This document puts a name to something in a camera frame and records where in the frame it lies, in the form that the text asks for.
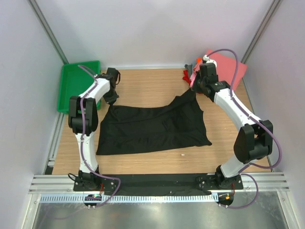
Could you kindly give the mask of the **black t shirt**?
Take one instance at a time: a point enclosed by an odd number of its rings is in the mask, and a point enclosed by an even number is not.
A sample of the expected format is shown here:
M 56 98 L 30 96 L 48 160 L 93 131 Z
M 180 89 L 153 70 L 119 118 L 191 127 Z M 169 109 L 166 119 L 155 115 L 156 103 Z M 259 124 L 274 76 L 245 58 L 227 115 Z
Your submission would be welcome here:
M 97 155 L 125 155 L 210 146 L 192 90 L 163 107 L 111 105 L 100 124 Z

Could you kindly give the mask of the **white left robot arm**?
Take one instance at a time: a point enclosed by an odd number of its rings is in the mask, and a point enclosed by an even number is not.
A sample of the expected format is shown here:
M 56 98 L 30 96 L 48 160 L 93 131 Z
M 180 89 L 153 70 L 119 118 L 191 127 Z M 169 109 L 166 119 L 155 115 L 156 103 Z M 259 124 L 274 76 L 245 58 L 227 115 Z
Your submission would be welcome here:
M 93 78 L 93 83 L 83 93 L 71 96 L 69 100 L 68 125 L 77 139 L 81 163 L 78 175 L 69 173 L 68 177 L 74 181 L 74 191 L 96 191 L 102 185 L 94 144 L 99 123 L 97 103 L 103 98 L 111 105 L 119 98 L 115 89 L 121 74 L 115 68 L 96 74 L 85 65 L 80 64 L 78 67 Z

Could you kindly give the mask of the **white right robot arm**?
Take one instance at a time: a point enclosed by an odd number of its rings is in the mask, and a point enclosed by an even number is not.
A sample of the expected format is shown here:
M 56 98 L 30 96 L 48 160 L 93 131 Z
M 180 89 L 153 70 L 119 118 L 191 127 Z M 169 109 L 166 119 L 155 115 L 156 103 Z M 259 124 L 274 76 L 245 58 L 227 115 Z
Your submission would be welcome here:
M 230 85 L 218 80 L 216 65 L 212 62 L 200 64 L 192 90 L 203 93 L 221 107 L 238 130 L 233 156 L 217 167 L 213 179 L 218 189 L 230 188 L 240 172 L 251 163 L 271 154 L 273 140 L 270 134 L 273 132 L 273 124 L 251 114 L 230 90 Z

